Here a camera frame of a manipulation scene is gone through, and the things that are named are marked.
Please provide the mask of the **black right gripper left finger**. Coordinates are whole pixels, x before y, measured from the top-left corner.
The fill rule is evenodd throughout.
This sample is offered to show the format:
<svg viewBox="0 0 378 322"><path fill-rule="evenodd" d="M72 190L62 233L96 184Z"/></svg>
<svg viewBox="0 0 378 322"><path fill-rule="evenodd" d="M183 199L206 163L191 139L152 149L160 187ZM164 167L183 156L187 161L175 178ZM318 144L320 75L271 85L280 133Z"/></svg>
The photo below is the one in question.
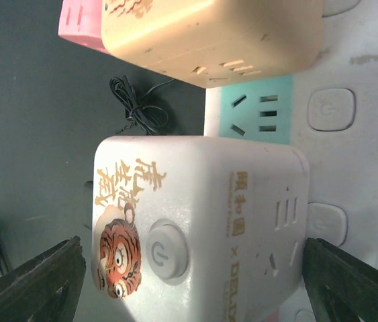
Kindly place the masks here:
<svg viewBox="0 0 378 322"><path fill-rule="evenodd" d="M81 239L66 239L0 277L0 321L72 321L86 273Z"/></svg>

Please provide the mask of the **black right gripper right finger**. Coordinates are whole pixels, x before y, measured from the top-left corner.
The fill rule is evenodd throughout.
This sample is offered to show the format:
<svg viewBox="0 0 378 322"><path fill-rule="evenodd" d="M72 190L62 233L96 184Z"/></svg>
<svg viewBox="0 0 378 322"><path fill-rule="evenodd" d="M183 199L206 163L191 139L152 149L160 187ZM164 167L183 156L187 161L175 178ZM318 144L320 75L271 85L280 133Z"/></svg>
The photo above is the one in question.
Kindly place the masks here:
<svg viewBox="0 0 378 322"><path fill-rule="evenodd" d="M303 281L316 321L378 321L378 270L324 239L303 250Z"/></svg>

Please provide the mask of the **pink plug adapter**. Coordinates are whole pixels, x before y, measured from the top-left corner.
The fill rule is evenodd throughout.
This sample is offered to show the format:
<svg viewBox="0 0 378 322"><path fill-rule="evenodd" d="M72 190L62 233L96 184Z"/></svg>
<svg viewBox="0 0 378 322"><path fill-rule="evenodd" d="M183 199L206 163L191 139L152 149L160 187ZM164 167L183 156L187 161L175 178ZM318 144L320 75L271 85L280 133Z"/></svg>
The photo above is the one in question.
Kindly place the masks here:
<svg viewBox="0 0 378 322"><path fill-rule="evenodd" d="M63 0L58 36L75 44L109 54L101 38L101 0Z"/></svg>

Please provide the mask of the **beige dragon cube socket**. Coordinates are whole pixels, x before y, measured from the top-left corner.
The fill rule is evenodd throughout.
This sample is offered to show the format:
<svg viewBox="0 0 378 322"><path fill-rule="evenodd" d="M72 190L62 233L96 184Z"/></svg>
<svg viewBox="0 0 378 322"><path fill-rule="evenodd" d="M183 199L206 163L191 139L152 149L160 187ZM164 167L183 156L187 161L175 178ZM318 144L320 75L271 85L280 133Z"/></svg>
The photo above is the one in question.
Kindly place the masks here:
<svg viewBox="0 0 378 322"><path fill-rule="evenodd" d="M104 1L105 49L136 66L214 88L293 74L316 59L322 1Z"/></svg>

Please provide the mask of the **white power strip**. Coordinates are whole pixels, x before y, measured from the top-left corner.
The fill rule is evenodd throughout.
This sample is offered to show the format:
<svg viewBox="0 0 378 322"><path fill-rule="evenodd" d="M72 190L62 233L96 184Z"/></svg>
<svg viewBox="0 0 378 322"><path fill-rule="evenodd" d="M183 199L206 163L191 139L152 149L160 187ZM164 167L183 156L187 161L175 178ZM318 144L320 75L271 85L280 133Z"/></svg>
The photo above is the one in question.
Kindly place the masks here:
<svg viewBox="0 0 378 322"><path fill-rule="evenodd" d="M315 62L209 89L207 136L290 144L310 163L310 229L378 270L378 1L326 1Z"/></svg>

